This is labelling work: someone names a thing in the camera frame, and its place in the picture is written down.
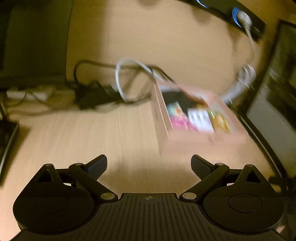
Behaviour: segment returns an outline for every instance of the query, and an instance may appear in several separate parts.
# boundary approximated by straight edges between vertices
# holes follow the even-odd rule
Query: bundled white cable
[[[251,55],[247,61],[248,64],[243,66],[241,70],[238,72],[237,81],[233,83],[233,85],[230,87],[226,94],[220,97],[225,104],[232,103],[232,101],[239,97],[246,89],[249,89],[252,82],[256,78],[256,72],[254,68],[250,65],[255,56],[255,44],[250,33],[252,21],[250,17],[243,11],[239,11],[238,19],[244,26],[247,36],[249,38]]]
[[[149,67],[147,67],[145,64],[143,64],[142,62],[138,61],[138,60],[135,60],[135,59],[132,59],[132,58],[128,58],[128,57],[125,57],[125,58],[122,58],[117,64],[116,64],[116,69],[115,69],[115,83],[116,83],[116,87],[118,89],[118,92],[121,96],[121,98],[124,100],[124,102],[136,102],[138,101],[138,99],[129,99],[124,93],[123,93],[123,90],[120,86],[120,81],[119,81],[119,72],[120,72],[120,69],[121,67],[124,65],[124,64],[127,64],[127,63],[133,63],[133,64],[137,64],[139,65],[140,67],[142,67],[144,70],[146,70],[148,73],[150,73],[155,79],[157,80],[160,80],[160,81],[165,81],[162,77],[160,77],[159,75],[157,75],[155,72],[152,71],[152,69],[150,69]]]

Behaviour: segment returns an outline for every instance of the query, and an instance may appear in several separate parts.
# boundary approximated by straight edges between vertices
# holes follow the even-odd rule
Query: black monitor
[[[0,88],[62,83],[73,0],[0,0]]]

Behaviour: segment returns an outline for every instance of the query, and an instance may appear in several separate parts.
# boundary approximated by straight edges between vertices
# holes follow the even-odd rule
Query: white plug
[[[240,21],[240,23],[247,29],[250,29],[252,26],[252,20],[249,17],[248,14],[246,14],[244,11],[239,11],[237,13],[237,19]]]

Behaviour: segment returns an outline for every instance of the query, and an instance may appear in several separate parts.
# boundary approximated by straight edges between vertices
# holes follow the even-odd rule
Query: open box
[[[187,129],[174,128],[162,93],[172,90],[183,90],[190,95],[201,97],[213,111],[221,113],[229,125],[229,133],[206,133]],[[200,150],[225,150],[244,144],[249,137],[234,113],[211,91],[157,82],[152,89],[152,111],[154,115],[157,142],[161,153],[196,154]]]

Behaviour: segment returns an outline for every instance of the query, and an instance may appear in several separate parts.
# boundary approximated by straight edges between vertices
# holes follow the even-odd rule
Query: power strip
[[[47,101],[48,98],[53,94],[55,87],[48,85],[40,85],[35,88],[29,89],[31,93],[33,93],[38,99],[42,101]],[[18,90],[16,87],[11,87],[6,91],[7,97],[9,99],[21,100],[24,98],[26,94],[26,89]],[[33,95],[27,92],[26,100],[35,100]]]

